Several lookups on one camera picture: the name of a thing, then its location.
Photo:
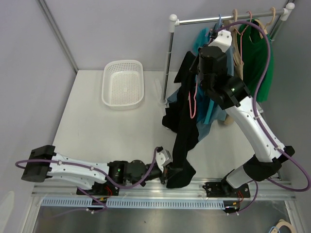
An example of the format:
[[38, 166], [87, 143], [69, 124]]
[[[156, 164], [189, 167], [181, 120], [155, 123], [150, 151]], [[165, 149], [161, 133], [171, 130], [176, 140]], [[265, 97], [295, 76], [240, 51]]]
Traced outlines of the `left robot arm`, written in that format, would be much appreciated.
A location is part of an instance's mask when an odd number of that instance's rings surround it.
[[162, 147], [157, 147], [151, 163], [141, 160], [91, 163], [76, 160], [54, 151], [55, 146], [45, 145], [33, 149], [25, 161], [16, 162], [23, 169], [22, 180], [42, 183], [46, 179], [68, 182], [77, 187], [77, 194], [114, 196], [120, 189], [145, 186], [147, 181], [168, 179], [173, 157]]

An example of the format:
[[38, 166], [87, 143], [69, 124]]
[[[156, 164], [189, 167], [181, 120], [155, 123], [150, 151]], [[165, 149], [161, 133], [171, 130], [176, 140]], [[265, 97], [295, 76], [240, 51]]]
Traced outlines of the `teal t shirt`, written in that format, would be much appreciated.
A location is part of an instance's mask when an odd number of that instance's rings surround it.
[[[197, 56], [199, 54], [199, 48], [202, 47], [205, 44], [208, 44], [210, 40], [210, 29], [204, 28], [202, 29], [193, 46], [192, 46], [192, 53]], [[214, 102], [212, 101], [211, 107], [210, 105], [210, 99], [204, 95], [204, 92], [202, 90], [200, 80], [198, 77], [196, 77], [197, 81], [197, 92], [196, 92], [196, 115], [197, 115], [197, 123], [202, 122], [203, 124], [209, 124], [210, 118], [212, 115]]]

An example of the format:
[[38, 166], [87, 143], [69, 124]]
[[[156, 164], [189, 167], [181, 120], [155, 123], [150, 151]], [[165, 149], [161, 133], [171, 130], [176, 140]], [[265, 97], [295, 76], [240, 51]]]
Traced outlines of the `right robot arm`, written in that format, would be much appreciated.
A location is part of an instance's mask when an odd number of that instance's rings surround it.
[[294, 149], [283, 143], [272, 144], [259, 124], [260, 117], [255, 116], [257, 109], [252, 105], [253, 98], [247, 86], [240, 78], [228, 75], [226, 62], [226, 53], [217, 46], [205, 45], [199, 49], [198, 77], [204, 94], [233, 117], [255, 153], [222, 179], [221, 191], [230, 197], [242, 185], [250, 181], [261, 182], [276, 174], [287, 160], [278, 149], [284, 149], [290, 155], [294, 154]]

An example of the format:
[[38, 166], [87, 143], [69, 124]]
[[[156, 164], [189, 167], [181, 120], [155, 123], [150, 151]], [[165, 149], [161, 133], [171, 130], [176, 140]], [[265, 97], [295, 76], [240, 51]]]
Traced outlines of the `black t shirt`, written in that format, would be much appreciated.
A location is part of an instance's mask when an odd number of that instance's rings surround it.
[[198, 143], [199, 135], [196, 126], [197, 116], [194, 119], [190, 118], [188, 101], [188, 93], [190, 92], [192, 97], [195, 90], [195, 74], [190, 72], [192, 63], [189, 58], [183, 59], [174, 80], [174, 83], [179, 83], [181, 87], [177, 93], [177, 102], [168, 103], [165, 116], [162, 118], [162, 125], [176, 133], [173, 162], [170, 164], [176, 168], [176, 174], [168, 180], [166, 184], [168, 189], [177, 189], [189, 185], [196, 174], [196, 170], [187, 160], [188, 152]]

